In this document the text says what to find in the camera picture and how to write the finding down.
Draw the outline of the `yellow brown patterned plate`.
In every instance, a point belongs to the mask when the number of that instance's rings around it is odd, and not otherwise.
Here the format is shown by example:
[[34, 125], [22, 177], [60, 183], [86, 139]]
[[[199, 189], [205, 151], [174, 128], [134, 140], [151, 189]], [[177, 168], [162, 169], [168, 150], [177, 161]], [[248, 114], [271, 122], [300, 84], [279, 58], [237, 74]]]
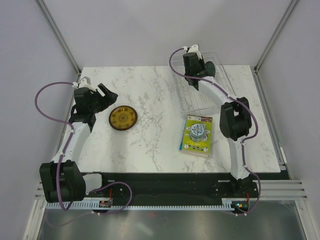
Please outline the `yellow brown patterned plate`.
[[128, 105], [121, 105], [114, 108], [109, 117], [110, 126], [118, 131], [125, 131], [132, 128], [138, 120], [137, 111]]

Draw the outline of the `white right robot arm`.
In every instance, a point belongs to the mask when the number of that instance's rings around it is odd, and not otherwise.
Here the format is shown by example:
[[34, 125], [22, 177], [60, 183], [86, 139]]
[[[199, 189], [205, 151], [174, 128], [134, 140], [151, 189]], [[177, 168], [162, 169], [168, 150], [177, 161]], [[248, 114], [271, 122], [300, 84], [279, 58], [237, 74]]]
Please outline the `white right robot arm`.
[[183, 64], [188, 84], [220, 107], [219, 129], [228, 141], [231, 160], [229, 191], [233, 196], [240, 197], [252, 185], [251, 172], [245, 160], [245, 140], [250, 133], [252, 121], [256, 119], [252, 117], [249, 101], [223, 89], [215, 80], [215, 65], [205, 62], [200, 53], [185, 53]]

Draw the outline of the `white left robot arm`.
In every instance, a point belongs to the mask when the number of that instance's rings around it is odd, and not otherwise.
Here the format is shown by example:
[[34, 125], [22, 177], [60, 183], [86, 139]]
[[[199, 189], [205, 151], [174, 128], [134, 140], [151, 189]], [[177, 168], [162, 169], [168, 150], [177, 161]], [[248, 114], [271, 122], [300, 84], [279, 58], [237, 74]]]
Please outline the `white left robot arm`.
[[59, 203], [62, 209], [65, 202], [82, 201], [92, 191], [99, 197], [109, 193], [110, 185], [102, 180], [100, 173], [82, 174], [77, 163], [92, 133], [96, 114], [113, 105], [118, 98], [102, 83], [94, 88], [85, 81], [74, 82], [72, 87], [74, 105], [69, 120], [63, 122], [69, 126], [69, 131], [52, 160], [39, 168], [46, 201]]

